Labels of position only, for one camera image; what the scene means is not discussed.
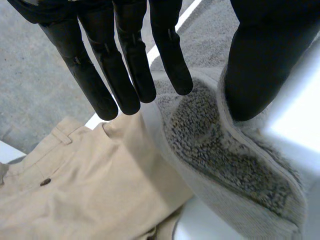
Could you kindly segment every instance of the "button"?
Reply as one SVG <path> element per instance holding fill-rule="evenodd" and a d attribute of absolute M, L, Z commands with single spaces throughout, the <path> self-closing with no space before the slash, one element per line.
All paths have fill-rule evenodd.
<path fill-rule="evenodd" d="M 40 187 L 47 185 L 51 182 L 51 178 L 47 178 L 46 180 L 44 180 L 43 182 L 40 183 Z"/>

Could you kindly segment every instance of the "robotic hand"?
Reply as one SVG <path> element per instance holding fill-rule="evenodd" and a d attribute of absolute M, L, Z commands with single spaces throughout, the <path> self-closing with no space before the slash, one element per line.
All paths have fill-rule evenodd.
<path fill-rule="evenodd" d="M 118 115 L 116 102 L 124 114 L 132 115 L 139 111 L 140 102 L 150 103 L 156 98 L 141 37 L 147 0 L 8 1 L 29 22 L 40 25 L 101 119 L 109 121 Z M 187 95 L 193 82 L 175 31 L 182 0 L 149 0 L 149 3 L 152 35 L 164 69 L 176 92 Z M 78 19 L 116 102 L 88 56 Z M 114 21 L 133 85 L 116 47 Z"/>

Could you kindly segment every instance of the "gray carpet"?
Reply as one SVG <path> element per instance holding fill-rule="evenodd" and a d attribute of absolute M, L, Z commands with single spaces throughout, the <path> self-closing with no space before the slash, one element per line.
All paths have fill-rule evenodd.
<path fill-rule="evenodd" d="M 181 12 L 192 2 L 184 0 Z M 5 0 L 0 13 L 0 141 L 29 153 L 65 116 L 85 123 L 94 110 L 41 29 Z M 142 38 L 150 50 L 154 41 L 149 12 Z M 83 40 L 98 66 L 87 38 Z"/>
<path fill-rule="evenodd" d="M 238 25 L 229 0 L 203 0 L 178 31 L 188 67 L 223 66 Z M 161 59 L 153 62 L 151 70 L 163 70 Z"/>

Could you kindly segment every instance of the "white stripe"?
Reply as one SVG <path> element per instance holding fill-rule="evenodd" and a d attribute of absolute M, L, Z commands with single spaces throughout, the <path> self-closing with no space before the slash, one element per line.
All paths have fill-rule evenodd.
<path fill-rule="evenodd" d="M 178 31 L 179 28 L 184 24 L 184 22 L 190 17 L 191 13 L 196 9 L 196 7 L 201 3 L 202 0 L 194 0 L 193 3 L 184 11 L 184 13 L 179 17 L 178 23 L 175 26 L 175 30 Z M 153 63 L 153 61 L 159 56 L 159 51 L 156 45 L 154 45 L 151 50 L 147 53 L 147 58 L 149 62 L 149 66 Z M 89 121 L 85 124 L 85 126 L 89 129 L 94 129 L 99 123 L 106 122 L 102 120 L 95 113 Z"/>

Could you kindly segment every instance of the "beige trousers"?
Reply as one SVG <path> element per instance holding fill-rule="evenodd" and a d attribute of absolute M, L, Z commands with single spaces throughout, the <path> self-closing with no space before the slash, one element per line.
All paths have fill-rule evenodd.
<path fill-rule="evenodd" d="M 94 130 L 66 118 L 2 178 L 0 239 L 172 239 L 193 195 L 139 113 Z"/>

